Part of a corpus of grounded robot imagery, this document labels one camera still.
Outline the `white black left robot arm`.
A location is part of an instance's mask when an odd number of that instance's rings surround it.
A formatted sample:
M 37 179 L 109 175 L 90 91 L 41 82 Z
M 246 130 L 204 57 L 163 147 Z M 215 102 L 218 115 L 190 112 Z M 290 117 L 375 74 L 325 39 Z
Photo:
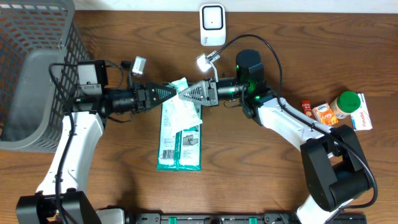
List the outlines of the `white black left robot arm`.
M 129 81 L 127 88 L 108 86 L 113 63 L 86 60 L 75 64 L 77 87 L 63 96 L 62 136 L 50 169 L 36 193 L 16 205 L 19 223 L 135 223 L 122 207 L 95 210 L 86 196 L 96 145 L 113 113 L 149 111 L 177 95 L 173 87 Z

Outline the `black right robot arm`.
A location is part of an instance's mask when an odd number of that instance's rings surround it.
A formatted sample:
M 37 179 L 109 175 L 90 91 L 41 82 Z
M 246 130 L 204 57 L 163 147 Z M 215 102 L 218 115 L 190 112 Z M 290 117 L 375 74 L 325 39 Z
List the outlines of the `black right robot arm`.
M 236 77 L 209 78 L 179 93 L 179 98 L 203 106 L 238 100 L 247 118 L 275 131 L 300 153 L 309 197 L 292 218 L 282 223 L 360 223 L 346 209 L 352 201 L 376 188 L 355 131 L 337 128 L 304 115 L 280 97 L 264 78 L 260 53 L 243 50 L 236 56 Z

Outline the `mint wet wipes pack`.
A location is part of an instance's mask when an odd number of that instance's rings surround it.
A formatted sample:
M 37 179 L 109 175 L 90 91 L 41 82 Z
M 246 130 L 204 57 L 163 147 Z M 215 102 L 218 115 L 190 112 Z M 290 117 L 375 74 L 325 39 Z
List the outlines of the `mint wet wipes pack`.
M 170 134 L 176 134 L 184 129 L 202 124 L 203 121 L 198 115 L 195 105 L 191 101 L 181 100 L 178 96 L 181 91 L 188 88 L 187 79 L 176 80 L 170 83 L 169 86 L 173 87 L 177 91 L 177 94 L 165 103 L 162 103 L 169 121 L 166 125 L 166 130 Z

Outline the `green white gloves package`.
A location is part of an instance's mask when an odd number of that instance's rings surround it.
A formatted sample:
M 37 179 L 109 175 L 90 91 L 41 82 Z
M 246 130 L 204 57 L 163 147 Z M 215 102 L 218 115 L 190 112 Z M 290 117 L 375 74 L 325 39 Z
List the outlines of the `green white gloves package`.
M 202 119 L 202 106 L 194 104 Z M 162 107 L 157 170 L 201 171 L 201 124 L 176 134 L 166 130 L 169 123 Z

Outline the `orange tissue pack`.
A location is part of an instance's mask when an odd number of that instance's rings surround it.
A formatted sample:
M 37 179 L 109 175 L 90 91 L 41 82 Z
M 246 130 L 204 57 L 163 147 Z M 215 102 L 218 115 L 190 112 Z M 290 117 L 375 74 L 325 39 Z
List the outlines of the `orange tissue pack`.
M 338 123 L 338 119 L 328 103 L 314 107 L 312 113 L 315 119 L 322 124 L 333 126 Z

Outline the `red stick sachet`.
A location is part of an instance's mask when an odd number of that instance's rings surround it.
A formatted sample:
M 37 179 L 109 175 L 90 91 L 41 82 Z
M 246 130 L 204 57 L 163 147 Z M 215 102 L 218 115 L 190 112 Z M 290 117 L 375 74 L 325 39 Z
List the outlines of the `red stick sachet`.
M 309 118 L 314 119 L 314 115 L 312 112 L 312 107 L 310 104 L 309 100 L 301 100 L 302 108 L 303 108 L 303 113 L 308 116 Z

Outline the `green lid jar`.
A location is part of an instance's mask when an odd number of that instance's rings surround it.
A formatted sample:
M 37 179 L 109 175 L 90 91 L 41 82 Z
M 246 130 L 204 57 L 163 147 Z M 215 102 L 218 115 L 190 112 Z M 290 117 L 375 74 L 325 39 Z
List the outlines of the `green lid jar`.
M 357 93 L 345 91 L 330 103 L 330 108 L 338 119 L 344 119 L 361 106 Z

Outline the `white slim box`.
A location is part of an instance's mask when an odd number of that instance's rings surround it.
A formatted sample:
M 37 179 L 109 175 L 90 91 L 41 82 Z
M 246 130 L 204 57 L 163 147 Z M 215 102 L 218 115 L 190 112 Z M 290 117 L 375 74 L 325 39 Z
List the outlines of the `white slim box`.
M 351 121 L 355 131 L 369 131 L 373 128 L 369 116 L 368 107 L 363 93 L 357 94 L 360 99 L 360 107 L 351 113 Z

